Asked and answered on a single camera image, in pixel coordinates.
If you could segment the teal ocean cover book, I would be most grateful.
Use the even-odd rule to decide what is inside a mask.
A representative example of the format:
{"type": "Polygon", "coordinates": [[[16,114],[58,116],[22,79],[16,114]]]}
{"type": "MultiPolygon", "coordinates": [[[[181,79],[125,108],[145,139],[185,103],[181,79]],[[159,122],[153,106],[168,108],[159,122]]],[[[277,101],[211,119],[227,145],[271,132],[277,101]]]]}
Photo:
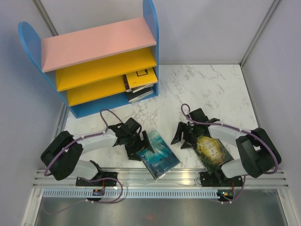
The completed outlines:
{"type": "Polygon", "coordinates": [[[144,149],[138,155],[154,180],[158,180],[180,161],[156,130],[150,132],[148,137],[155,153],[144,149]]]}

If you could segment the green gold forest book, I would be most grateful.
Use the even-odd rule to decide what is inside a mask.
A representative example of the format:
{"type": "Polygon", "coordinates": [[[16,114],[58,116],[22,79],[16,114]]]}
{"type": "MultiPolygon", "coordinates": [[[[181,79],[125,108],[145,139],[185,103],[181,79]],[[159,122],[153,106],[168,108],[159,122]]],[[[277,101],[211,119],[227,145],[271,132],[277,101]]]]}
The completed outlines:
{"type": "Polygon", "coordinates": [[[195,152],[209,174],[233,160],[221,141],[211,137],[200,136],[197,139],[195,152]]]}

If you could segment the dark navy blue book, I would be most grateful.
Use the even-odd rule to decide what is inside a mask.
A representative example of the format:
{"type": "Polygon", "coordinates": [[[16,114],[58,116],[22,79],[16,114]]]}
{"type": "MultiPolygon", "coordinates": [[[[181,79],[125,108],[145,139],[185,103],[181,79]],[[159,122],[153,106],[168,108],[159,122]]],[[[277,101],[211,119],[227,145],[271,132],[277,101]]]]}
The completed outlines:
{"type": "Polygon", "coordinates": [[[140,99],[143,99],[151,94],[153,94],[152,88],[144,88],[137,92],[126,92],[125,93],[129,103],[134,103],[136,101],[139,101],[140,99]]]}

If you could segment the black moon cover book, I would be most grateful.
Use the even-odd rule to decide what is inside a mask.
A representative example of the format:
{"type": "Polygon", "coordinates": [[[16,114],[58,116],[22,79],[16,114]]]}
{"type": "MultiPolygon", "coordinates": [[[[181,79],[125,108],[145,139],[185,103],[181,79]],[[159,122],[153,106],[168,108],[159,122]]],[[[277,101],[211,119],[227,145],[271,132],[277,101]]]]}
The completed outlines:
{"type": "Polygon", "coordinates": [[[146,88],[151,88],[153,87],[154,84],[150,84],[150,85],[144,85],[144,86],[140,86],[140,87],[137,87],[137,88],[133,88],[133,89],[127,89],[126,92],[133,92],[133,93],[136,93],[138,91],[141,91],[143,89],[146,89],[146,88]]]}

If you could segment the yellow cover book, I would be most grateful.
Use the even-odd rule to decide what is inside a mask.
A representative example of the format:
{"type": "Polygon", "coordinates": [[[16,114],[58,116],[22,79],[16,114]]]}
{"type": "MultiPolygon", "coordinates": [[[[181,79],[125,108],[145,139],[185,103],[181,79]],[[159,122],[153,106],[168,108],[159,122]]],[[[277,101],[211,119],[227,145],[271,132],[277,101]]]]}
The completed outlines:
{"type": "Polygon", "coordinates": [[[158,82],[153,68],[147,68],[126,74],[126,79],[130,88],[150,85],[158,82]]]}

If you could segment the purple galaxy cover book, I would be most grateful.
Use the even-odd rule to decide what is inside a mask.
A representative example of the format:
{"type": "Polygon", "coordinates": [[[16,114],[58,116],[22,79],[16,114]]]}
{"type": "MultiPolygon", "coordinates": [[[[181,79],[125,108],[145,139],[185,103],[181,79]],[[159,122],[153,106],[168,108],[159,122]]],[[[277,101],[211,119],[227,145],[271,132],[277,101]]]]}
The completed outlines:
{"type": "Polygon", "coordinates": [[[129,87],[126,75],[124,74],[122,77],[123,77],[123,82],[124,82],[124,86],[125,86],[126,92],[131,92],[131,89],[129,87]]]}

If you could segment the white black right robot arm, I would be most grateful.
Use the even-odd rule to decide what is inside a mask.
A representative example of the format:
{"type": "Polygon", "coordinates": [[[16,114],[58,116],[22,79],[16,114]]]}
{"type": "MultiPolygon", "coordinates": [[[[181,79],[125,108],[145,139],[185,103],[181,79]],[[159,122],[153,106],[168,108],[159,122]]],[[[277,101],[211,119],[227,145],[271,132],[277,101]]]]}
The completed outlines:
{"type": "Polygon", "coordinates": [[[282,158],[263,128],[239,129],[209,119],[201,108],[179,122],[171,144],[183,142],[181,149],[193,149],[207,173],[224,186],[232,178],[249,175],[258,178],[278,170],[282,158]]]}

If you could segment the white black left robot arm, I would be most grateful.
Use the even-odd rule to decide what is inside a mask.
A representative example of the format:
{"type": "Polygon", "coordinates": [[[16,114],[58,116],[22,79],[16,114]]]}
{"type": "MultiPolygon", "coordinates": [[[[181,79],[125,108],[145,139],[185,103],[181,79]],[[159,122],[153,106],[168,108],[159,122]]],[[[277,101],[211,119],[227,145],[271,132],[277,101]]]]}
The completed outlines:
{"type": "Polygon", "coordinates": [[[41,154],[46,166],[44,175],[53,176],[57,181],[74,175],[87,179],[93,185],[102,183],[103,175],[94,161],[82,161],[80,157],[88,152],[122,145],[130,160],[139,161],[139,152],[147,149],[153,152],[149,137],[142,126],[133,118],[125,123],[107,125],[105,130],[74,136],[62,131],[41,154]]]}

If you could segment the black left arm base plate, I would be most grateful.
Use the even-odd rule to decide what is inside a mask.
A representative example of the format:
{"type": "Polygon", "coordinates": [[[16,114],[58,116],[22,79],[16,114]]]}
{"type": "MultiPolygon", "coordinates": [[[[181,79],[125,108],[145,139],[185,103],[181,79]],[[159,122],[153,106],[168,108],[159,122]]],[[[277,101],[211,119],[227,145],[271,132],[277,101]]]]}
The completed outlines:
{"type": "Polygon", "coordinates": [[[97,186],[97,187],[107,187],[107,186],[116,186],[116,181],[112,180],[111,178],[118,179],[118,173],[117,172],[112,172],[112,171],[105,171],[98,173],[95,177],[92,178],[92,180],[97,180],[97,179],[103,179],[103,181],[98,181],[98,182],[87,182],[85,180],[82,180],[81,178],[77,178],[76,180],[76,186],[97,186]]]}

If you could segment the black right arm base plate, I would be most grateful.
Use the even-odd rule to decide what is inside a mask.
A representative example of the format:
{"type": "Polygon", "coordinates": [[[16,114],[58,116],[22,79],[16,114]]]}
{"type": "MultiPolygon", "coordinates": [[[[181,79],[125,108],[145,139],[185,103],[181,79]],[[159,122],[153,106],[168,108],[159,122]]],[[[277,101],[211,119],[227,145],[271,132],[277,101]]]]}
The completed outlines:
{"type": "Polygon", "coordinates": [[[203,187],[241,187],[243,185],[241,176],[226,178],[223,174],[217,176],[214,173],[200,172],[199,177],[203,187]]]}

